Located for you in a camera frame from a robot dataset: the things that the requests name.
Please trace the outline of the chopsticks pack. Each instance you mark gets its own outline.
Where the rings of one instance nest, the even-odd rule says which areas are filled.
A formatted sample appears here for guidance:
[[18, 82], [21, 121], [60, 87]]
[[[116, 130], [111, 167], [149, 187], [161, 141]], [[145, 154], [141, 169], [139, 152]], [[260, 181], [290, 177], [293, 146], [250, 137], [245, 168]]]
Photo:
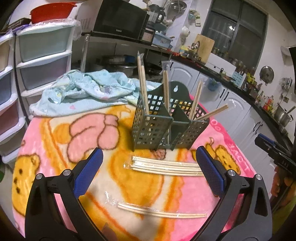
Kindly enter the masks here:
[[159, 218], [169, 218], [169, 219], [197, 219], [197, 218], [206, 218], [208, 215], [206, 213], [180, 213], [170, 212], [170, 211], [162, 211], [151, 207], [140, 206], [136, 204], [122, 202], [120, 200], [114, 199], [111, 194], [105, 191], [106, 203], [109, 203], [112, 206], [116, 206], [119, 209], [140, 214], [140, 215], [148, 215]]
[[148, 174], [183, 177], [204, 176], [197, 163], [174, 162], [132, 156], [123, 165], [126, 169]]

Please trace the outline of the white kitchen cabinets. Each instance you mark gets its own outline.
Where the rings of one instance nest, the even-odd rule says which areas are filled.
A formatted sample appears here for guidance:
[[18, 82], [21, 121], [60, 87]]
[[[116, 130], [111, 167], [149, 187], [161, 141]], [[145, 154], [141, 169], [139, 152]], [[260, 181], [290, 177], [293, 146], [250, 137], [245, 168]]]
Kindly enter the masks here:
[[[207, 80], [214, 78], [221, 82], [217, 91], [207, 88]], [[171, 63], [171, 79], [182, 82], [194, 95], [199, 81], [204, 86], [200, 103], [207, 111], [213, 111], [224, 104], [229, 109], [214, 116], [229, 134], [251, 165], [260, 173], [267, 185], [273, 182], [275, 165], [268, 154], [255, 145], [255, 138], [262, 133], [268, 138], [277, 141], [284, 147], [290, 143], [287, 137], [280, 132], [279, 125], [254, 100], [232, 84], [218, 78], [217, 74], [184, 58], [174, 57]]]

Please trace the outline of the dark kitchen window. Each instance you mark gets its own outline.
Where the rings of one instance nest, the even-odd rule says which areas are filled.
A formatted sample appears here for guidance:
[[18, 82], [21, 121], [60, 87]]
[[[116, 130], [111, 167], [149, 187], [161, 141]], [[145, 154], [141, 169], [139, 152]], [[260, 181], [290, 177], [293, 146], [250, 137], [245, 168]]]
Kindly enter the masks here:
[[202, 35], [214, 48], [248, 69], [257, 68], [263, 51], [268, 16], [247, 1], [212, 1]]

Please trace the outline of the steel pot on stove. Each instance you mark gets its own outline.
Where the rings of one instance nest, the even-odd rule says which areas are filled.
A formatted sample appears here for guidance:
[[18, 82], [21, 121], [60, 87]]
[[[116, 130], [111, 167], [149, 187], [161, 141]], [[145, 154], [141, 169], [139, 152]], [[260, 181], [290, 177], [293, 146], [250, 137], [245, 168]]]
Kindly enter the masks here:
[[277, 109], [274, 113], [274, 119], [278, 122], [279, 125], [286, 127], [289, 122], [293, 121], [293, 116], [290, 114], [295, 109], [293, 106], [289, 111], [282, 108], [278, 103]]

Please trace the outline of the pink cartoon blanket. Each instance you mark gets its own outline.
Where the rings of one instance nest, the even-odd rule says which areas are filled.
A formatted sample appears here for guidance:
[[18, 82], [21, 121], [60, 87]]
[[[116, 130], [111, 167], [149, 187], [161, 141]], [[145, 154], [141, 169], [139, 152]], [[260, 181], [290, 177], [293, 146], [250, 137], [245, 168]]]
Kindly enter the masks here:
[[79, 198], [98, 228], [109, 225], [119, 240], [190, 240], [207, 218], [169, 219], [128, 212], [106, 203], [105, 191], [122, 202], [180, 213], [206, 213], [216, 206], [204, 177], [165, 176], [126, 169], [132, 156], [177, 162], [195, 162], [204, 146], [227, 169], [252, 177], [255, 170], [216, 120], [190, 149], [132, 150], [135, 107], [129, 104], [59, 118], [35, 117], [23, 137], [15, 162], [12, 205], [16, 228], [25, 232], [25, 211], [35, 176], [56, 176], [72, 169], [95, 147], [104, 161], [86, 194]]

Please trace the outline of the leaning chopsticks far right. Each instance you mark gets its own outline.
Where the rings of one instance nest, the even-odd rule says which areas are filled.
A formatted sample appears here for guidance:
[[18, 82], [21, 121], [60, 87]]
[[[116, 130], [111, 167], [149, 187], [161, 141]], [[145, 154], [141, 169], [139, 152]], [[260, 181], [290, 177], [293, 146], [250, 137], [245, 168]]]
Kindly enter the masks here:
[[206, 119], [208, 119], [208, 118], [210, 118], [210, 117], [212, 117], [212, 116], [214, 116], [216, 114], [219, 114], [219, 113], [227, 110], [228, 108], [229, 108], [228, 104], [224, 104], [220, 108], [217, 108], [217, 109], [215, 109], [215, 110], [213, 110], [213, 111], [211, 111], [209, 113], [204, 114], [203, 116], [198, 117], [196, 119], [196, 121], [204, 121], [204, 120], [206, 120]]

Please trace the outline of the hanging steel pot lid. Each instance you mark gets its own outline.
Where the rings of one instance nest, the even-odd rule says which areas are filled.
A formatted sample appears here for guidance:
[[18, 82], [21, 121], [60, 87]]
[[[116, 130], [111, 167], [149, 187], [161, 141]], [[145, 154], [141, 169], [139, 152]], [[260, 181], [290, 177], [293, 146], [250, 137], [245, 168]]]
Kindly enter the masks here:
[[260, 70], [259, 78], [265, 83], [265, 85], [272, 83], [274, 79], [273, 69], [270, 66], [263, 66]]

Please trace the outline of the blue knife block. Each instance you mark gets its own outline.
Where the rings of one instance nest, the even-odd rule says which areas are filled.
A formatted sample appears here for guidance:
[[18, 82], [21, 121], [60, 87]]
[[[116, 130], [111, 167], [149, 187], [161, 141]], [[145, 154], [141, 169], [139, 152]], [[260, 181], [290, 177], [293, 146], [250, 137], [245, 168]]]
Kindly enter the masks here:
[[232, 80], [231, 82], [237, 86], [238, 88], [241, 88], [241, 86], [243, 85], [243, 81], [246, 78], [246, 74], [244, 73], [243, 75], [241, 75], [240, 73], [234, 71], [233, 75], [232, 75]]

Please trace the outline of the beige plastic drawer tower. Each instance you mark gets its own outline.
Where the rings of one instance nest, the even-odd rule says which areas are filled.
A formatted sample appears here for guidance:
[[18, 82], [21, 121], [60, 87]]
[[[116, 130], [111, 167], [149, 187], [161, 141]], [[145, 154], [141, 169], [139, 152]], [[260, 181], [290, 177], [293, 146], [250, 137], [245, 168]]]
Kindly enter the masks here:
[[1, 160], [13, 166], [27, 129], [16, 81], [12, 31], [1, 33]]

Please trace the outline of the wrapped chopsticks in right slot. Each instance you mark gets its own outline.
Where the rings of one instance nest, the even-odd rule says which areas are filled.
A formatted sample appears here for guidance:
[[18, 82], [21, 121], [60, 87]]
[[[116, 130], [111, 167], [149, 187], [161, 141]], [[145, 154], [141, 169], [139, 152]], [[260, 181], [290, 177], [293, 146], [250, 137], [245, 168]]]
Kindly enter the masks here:
[[202, 88], [203, 88], [203, 81], [201, 80], [198, 83], [197, 91], [196, 91], [193, 103], [191, 105], [191, 110], [190, 110], [190, 113], [189, 113], [189, 119], [191, 121], [194, 119], [196, 108], [197, 108], [197, 105], [198, 105], [198, 102], [199, 102], [199, 99], [200, 99], [200, 96], [201, 96]]

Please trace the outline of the blue bag on cabinet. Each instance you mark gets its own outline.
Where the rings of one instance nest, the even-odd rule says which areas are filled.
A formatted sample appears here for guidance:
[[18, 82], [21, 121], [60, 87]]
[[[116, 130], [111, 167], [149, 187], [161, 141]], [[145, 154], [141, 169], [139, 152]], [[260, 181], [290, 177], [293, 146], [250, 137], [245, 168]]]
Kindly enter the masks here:
[[221, 82], [215, 80], [214, 78], [209, 78], [207, 80], [207, 88], [212, 92], [219, 90], [221, 85]]

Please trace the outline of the dark green utensil caddy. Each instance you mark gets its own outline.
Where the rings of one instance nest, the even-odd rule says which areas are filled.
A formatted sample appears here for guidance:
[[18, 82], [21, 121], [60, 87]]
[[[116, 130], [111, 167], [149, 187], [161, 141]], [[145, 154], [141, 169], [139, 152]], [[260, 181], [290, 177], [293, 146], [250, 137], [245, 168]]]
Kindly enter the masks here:
[[149, 114], [146, 113], [143, 97], [139, 95], [132, 124], [132, 150], [190, 149], [209, 125], [209, 118], [197, 120], [206, 114], [200, 105], [196, 108], [194, 119], [189, 119], [192, 101], [184, 84], [171, 81], [169, 87], [169, 109], [165, 107], [163, 85], [147, 93]]

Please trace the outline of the light blue patterned cloth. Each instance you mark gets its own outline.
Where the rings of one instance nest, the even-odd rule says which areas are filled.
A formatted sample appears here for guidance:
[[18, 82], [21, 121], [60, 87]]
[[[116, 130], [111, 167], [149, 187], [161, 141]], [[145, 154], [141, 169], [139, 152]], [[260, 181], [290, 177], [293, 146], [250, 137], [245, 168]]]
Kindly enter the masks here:
[[33, 116], [67, 116], [113, 105], [136, 105], [139, 93], [139, 80], [122, 72], [71, 70], [45, 89], [29, 110]]

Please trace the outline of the wooden cutting board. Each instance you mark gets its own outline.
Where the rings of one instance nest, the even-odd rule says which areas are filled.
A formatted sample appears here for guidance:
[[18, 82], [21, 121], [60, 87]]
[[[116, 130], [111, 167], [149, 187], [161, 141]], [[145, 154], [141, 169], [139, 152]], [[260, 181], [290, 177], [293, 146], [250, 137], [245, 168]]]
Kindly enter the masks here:
[[197, 49], [197, 55], [201, 58], [202, 63], [207, 63], [210, 53], [214, 47], [215, 41], [204, 35], [198, 34], [194, 40], [194, 43], [199, 42], [199, 47]]

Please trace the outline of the wrapped chopsticks in middle slot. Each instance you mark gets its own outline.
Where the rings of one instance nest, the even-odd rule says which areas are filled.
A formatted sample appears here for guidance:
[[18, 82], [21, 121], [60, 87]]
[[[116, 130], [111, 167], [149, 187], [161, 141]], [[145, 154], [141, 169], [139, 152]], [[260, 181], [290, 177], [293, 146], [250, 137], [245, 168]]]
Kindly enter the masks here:
[[170, 81], [169, 81], [169, 72], [170, 72], [171, 61], [162, 61], [162, 75], [163, 75], [163, 90], [164, 90], [164, 105], [168, 113], [170, 113]]

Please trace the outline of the steel pot on shelf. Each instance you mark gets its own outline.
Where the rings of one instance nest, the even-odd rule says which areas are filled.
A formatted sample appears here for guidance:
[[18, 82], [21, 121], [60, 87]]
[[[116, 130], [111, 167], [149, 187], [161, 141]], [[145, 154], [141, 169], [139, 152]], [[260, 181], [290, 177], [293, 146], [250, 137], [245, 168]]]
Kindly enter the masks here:
[[136, 66], [134, 65], [109, 65], [108, 69], [110, 72], [122, 72], [127, 77], [132, 77]]

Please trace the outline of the green plastic drawer tower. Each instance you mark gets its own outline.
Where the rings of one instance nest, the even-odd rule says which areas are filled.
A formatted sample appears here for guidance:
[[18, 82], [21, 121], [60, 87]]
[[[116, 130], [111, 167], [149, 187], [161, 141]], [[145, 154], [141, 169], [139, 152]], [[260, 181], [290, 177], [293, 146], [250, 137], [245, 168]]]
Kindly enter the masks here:
[[80, 22], [74, 19], [43, 21], [16, 31], [16, 79], [27, 116], [43, 91], [71, 69], [72, 44], [81, 33]]

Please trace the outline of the light blue plastic box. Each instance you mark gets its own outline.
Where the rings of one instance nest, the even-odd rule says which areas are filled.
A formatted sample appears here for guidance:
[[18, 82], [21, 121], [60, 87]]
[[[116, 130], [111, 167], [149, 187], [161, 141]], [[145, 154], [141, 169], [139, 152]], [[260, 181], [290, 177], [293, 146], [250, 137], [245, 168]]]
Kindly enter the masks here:
[[155, 32], [152, 44], [168, 49], [172, 41], [173, 40], [171, 38], [168, 38], [167, 36], [161, 33]]

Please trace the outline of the metal shelf rack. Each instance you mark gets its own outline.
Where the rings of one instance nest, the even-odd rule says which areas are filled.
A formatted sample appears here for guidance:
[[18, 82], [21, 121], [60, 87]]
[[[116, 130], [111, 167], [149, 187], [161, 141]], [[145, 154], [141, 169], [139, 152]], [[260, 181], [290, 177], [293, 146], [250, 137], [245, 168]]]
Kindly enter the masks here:
[[172, 56], [170, 50], [156, 45], [90, 34], [82, 35], [73, 45], [73, 55], [80, 61], [82, 71], [90, 71], [95, 63], [102, 65], [104, 56], [136, 57], [137, 53], [143, 53], [145, 59], [149, 58], [149, 54], [157, 54], [155, 64], [161, 62], [163, 58], [170, 59]]

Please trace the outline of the black blender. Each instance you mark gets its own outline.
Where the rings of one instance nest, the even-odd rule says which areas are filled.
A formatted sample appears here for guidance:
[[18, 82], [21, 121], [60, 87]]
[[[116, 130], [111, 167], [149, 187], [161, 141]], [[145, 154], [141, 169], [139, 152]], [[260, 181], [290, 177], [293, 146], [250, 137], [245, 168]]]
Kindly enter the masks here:
[[147, 22], [148, 28], [155, 28], [155, 25], [161, 23], [166, 16], [164, 8], [157, 4], [149, 5], [147, 7], [147, 14], [149, 15]]

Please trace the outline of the red plastic basin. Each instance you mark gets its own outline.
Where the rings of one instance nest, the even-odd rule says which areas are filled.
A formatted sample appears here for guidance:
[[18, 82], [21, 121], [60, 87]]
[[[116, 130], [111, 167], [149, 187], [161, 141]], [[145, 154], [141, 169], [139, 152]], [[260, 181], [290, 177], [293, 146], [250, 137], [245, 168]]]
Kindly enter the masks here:
[[66, 19], [76, 6], [75, 2], [56, 2], [38, 6], [30, 12], [31, 22], [36, 24], [47, 20]]

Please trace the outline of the black microwave oven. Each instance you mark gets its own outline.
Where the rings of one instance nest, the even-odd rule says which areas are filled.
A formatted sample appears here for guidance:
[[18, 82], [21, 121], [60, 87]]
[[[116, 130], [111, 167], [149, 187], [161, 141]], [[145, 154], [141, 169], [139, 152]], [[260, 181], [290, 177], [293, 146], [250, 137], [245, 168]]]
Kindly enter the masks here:
[[143, 9], [126, 1], [85, 1], [77, 12], [76, 20], [82, 32], [114, 35], [140, 40], [149, 15]]

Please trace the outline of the steel bowl on wall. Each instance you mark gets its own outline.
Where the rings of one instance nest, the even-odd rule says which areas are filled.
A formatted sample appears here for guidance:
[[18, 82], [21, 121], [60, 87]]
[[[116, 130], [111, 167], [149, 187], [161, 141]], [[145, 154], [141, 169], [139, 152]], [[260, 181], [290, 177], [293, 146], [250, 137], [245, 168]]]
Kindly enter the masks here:
[[177, 14], [183, 14], [187, 8], [187, 4], [184, 1], [172, 1], [169, 4], [169, 11]]

